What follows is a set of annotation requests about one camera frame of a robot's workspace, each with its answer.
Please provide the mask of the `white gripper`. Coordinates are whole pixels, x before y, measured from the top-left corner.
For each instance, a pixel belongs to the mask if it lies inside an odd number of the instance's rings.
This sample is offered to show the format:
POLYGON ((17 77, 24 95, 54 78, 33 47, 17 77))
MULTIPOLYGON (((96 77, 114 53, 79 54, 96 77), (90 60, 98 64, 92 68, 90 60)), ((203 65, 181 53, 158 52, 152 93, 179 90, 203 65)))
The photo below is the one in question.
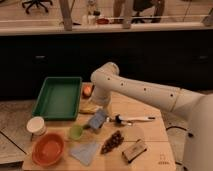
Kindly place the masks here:
POLYGON ((100 106, 107 106, 111 99, 111 93, 99 87, 95 87, 91 99, 100 106))

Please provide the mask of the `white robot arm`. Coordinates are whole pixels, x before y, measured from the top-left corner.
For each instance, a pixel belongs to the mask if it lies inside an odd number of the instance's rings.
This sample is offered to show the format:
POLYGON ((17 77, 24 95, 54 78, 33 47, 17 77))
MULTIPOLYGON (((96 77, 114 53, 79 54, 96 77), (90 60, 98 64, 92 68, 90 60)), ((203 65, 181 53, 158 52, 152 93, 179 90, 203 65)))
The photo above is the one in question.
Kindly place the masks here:
POLYGON ((92 100, 106 106, 117 92, 188 122, 183 166, 185 171, 213 171, 213 93, 202 94, 179 87, 121 77, 119 67, 107 62, 91 74, 92 100))

